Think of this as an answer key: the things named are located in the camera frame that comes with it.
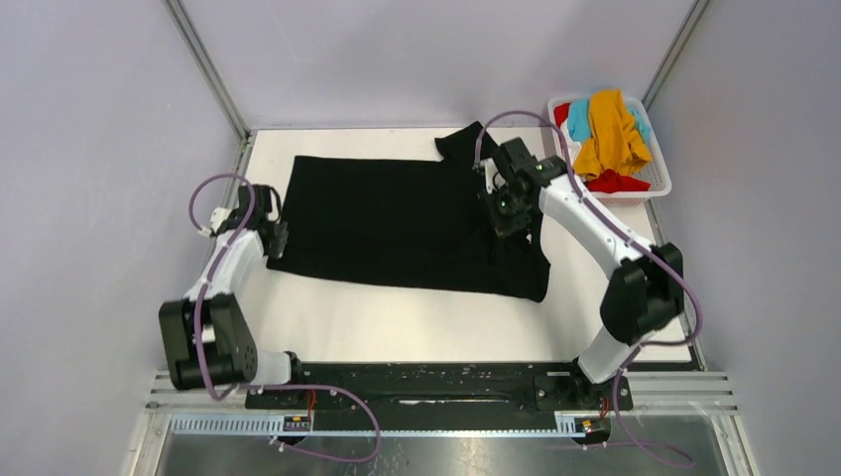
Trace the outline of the black t shirt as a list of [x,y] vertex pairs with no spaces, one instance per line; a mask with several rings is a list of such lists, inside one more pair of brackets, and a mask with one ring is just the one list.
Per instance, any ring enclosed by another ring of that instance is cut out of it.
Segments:
[[542,301],[550,264],[541,218],[497,235],[480,199],[476,152],[496,142],[480,123],[438,138],[436,162],[296,157],[275,271],[376,286],[496,294]]

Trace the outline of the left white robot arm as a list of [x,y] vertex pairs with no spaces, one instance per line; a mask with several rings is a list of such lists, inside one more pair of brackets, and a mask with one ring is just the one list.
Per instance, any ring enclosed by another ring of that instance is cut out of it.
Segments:
[[218,208],[201,235],[214,242],[196,283],[179,300],[166,301],[159,324],[170,379],[179,391],[212,383],[270,385],[270,395],[286,408],[301,404],[307,385],[292,351],[258,348],[239,298],[253,271],[282,256],[288,227],[280,218],[281,199],[271,186],[243,184],[234,209]]

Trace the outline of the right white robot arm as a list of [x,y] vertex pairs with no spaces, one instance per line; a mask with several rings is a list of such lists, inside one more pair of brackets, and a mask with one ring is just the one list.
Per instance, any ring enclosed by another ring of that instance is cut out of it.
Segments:
[[539,160],[521,139],[503,143],[477,169],[498,237],[512,236],[542,215],[566,229],[608,280],[599,306],[602,326],[559,387],[579,407],[592,409],[607,397],[607,382],[683,313],[682,255],[635,233],[592,196],[564,159]]

